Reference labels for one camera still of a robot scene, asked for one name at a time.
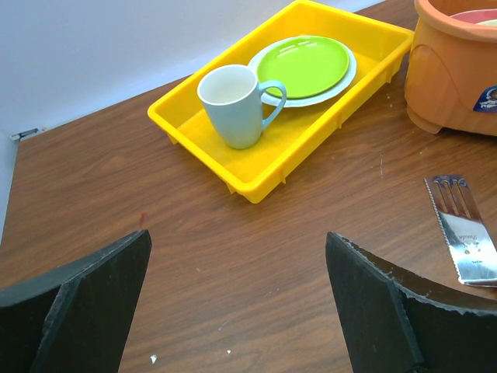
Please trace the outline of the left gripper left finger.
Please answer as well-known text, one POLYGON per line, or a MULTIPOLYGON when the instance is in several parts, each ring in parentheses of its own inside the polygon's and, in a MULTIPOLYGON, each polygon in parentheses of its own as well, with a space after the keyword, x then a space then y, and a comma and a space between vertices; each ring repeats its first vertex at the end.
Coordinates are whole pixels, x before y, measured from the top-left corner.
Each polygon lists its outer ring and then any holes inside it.
POLYGON ((1 290, 3 372, 116 372, 151 254, 147 230, 1 290))

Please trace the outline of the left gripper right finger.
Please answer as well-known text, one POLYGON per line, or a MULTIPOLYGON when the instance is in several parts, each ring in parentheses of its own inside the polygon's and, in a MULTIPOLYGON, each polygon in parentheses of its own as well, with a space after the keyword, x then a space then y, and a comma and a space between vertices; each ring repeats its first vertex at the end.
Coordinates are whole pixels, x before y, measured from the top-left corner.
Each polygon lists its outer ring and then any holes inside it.
POLYGON ((496 302, 330 232, 328 277, 354 372, 494 372, 496 302))

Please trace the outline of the red and teal plate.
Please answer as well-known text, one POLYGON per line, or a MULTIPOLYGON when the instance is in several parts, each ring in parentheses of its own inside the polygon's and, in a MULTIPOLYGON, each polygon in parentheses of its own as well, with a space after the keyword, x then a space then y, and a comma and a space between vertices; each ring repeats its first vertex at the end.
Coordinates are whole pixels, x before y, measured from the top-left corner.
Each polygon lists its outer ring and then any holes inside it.
POLYGON ((478 25, 479 22, 497 19, 496 9, 475 9, 465 12, 459 12, 451 16, 451 18, 478 25))

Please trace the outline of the cream plate small motifs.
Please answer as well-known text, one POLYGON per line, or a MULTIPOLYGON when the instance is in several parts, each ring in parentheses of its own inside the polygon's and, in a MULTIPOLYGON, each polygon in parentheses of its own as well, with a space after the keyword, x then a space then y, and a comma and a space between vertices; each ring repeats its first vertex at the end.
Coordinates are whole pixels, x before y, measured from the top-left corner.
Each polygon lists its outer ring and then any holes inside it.
POLYGON ((478 23, 479 26, 497 26, 497 19, 489 19, 478 23))

